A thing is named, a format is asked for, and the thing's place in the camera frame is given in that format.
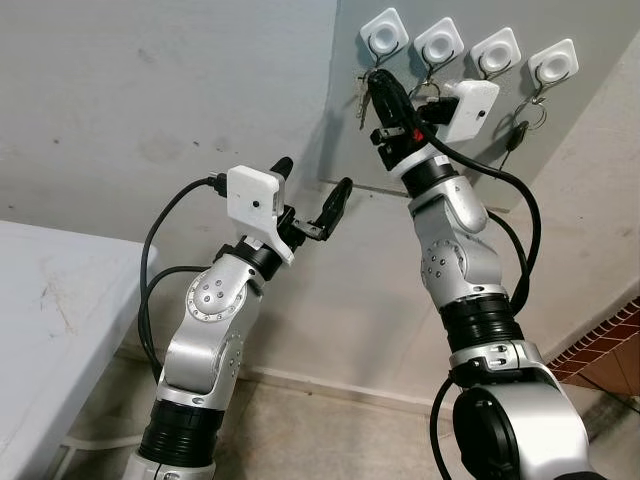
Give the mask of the small metal key bunch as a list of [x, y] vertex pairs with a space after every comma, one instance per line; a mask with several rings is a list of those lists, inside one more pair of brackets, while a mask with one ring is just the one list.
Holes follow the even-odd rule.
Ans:
[[376, 68], [370, 68], [367, 69], [366, 72], [361, 73], [360, 76], [356, 77], [358, 100], [356, 116], [358, 120], [358, 129], [360, 129], [360, 131], [365, 128], [367, 109], [369, 109], [369, 102], [371, 99], [371, 93], [369, 92], [369, 77], [375, 72]]

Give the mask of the white plastic folding table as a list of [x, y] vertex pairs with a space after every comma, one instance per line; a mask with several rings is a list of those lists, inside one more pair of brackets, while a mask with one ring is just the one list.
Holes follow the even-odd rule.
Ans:
[[133, 323], [140, 243], [0, 221], [0, 480], [44, 480]]

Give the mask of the white square wall hook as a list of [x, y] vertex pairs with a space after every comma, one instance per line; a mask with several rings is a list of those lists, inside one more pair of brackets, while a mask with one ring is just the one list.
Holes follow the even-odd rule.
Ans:
[[358, 36], [375, 59], [389, 58], [411, 45], [408, 31], [394, 6], [376, 14], [358, 29]]
[[550, 87], [579, 73], [579, 55], [571, 38], [563, 38], [557, 44], [531, 55], [527, 60], [527, 69], [536, 86]]
[[412, 45], [422, 63], [431, 68], [445, 67], [465, 54], [465, 42], [451, 17], [440, 18], [426, 28]]
[[477, 42], [468, 54], [474, 60], [477, 73], [483, 81], [492, 81], [502, 76], [524, 59], [515, 31], [511, 27], [500, 28], [493, 35]]

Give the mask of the grey wall panel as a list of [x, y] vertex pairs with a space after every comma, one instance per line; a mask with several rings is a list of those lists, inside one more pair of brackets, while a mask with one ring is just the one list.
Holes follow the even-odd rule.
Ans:
[[462, 143], [471, 159], [499, 165], [506, 154], [513, 110], [534, 88], [527, 59], [554, 42], [571, 38], [580, 70], [563, 86], [550, 88], [547, 122], [530, 129], [509, 155], [504, 169], [534, 189], [539, 200], [563, 186], [573, 165], [621, 160], [630, 87], [631, 44], [640, 23], [640, 0], [339, 0], [330, 61], [326, 115], [314, 138], [308, 163], [321, 180], [349, 177], [357, 187], [399, 195], [401, 183], [389, 177], [369, 136], [378, 125], [367, 116], [358, 129], [356, 77], [372, 64], [358, 28], [394, 6], [411, 37], [440, 18], [451, 17], [463, 42], [474, 46], [498, 29], [515, 31], [524, 59], [497, 77], [500, 96], [495, 111], [476, 140]]

